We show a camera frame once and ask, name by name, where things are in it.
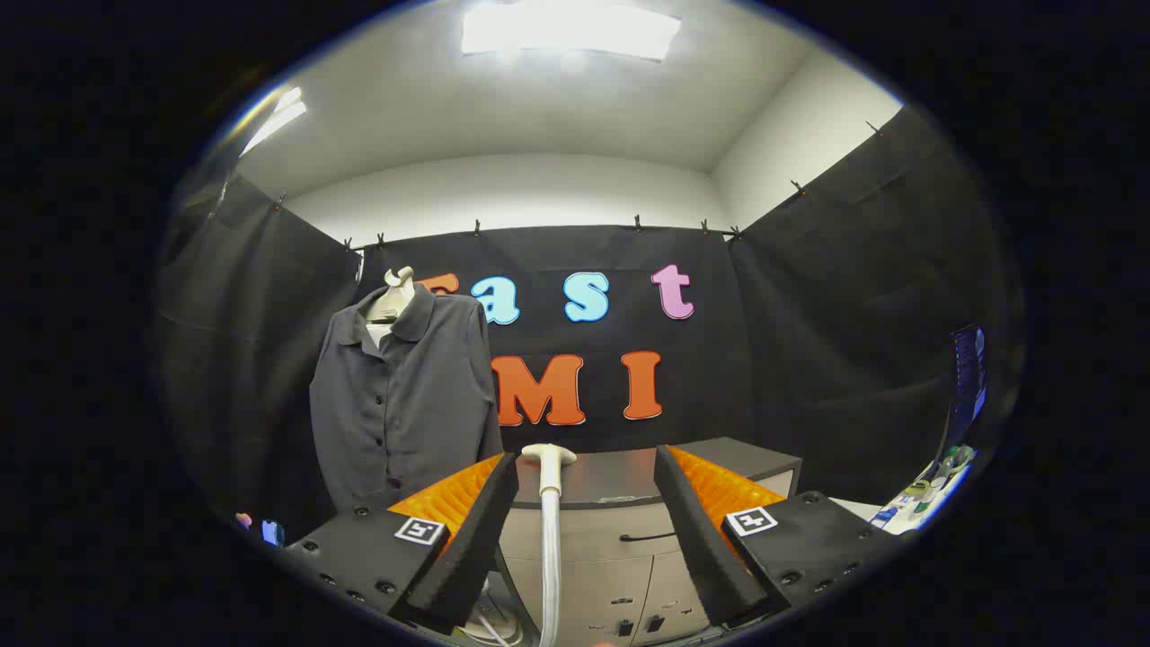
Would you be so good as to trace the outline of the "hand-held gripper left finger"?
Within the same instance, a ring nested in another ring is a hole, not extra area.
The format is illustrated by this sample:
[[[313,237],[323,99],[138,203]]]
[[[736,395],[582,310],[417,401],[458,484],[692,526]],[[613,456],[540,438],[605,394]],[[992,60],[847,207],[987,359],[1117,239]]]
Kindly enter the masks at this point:
[[[288,545],[288,565],[361,615],[451,634],[481,596],[515,495],[518,455],[503,452],[402,502],[337,513]]]

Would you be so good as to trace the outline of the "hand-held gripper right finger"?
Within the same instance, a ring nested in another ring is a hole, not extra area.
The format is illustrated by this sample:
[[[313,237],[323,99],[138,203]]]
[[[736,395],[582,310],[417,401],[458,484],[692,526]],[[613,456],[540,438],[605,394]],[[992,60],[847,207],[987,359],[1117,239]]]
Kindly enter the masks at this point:
[[[703,610],[730,629],[816,610],[908,548],[822,492],[781,496],[669,445],[654,482]]]

